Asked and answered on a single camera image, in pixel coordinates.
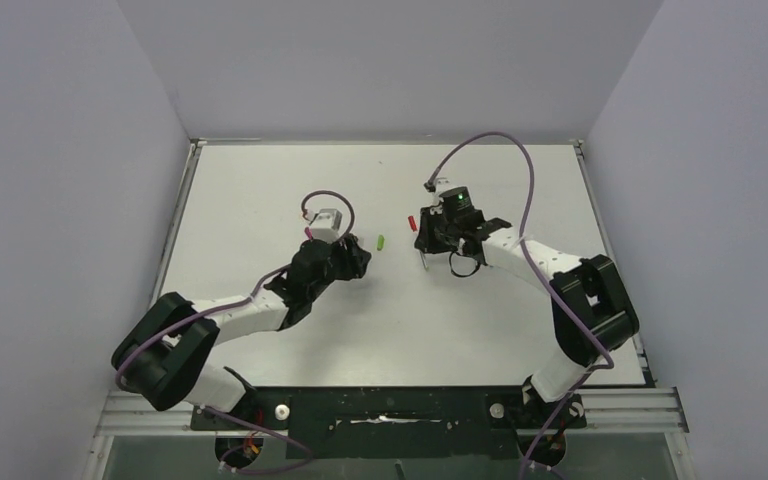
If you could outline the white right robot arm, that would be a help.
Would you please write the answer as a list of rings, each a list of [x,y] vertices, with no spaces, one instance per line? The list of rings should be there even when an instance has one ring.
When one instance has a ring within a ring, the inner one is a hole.
[[[477,267],[500,269],[543,288],[551,299],[556,345],[549,360],[525,381],[527,392],[545,403],[559,401],[595,369],[612,367],[611,352],[639,331],[639,319],[614,262],[566,254],[525,240],[513,225],[488,219],[465,186],[439,183],[419,214],[415,248],[450,254]]]

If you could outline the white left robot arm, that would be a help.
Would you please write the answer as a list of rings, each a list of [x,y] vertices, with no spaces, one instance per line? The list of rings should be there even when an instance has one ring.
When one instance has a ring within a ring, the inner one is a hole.
[[[251,388],[231,368],[210,363],[214,347],[295,326],[334,282],[363,278],[371,260],[353,234],[335,242],[309,239],[247,295],[188,300],[167,292],[114,350],[115,382],[157,411],[188,402],[229,412]]]

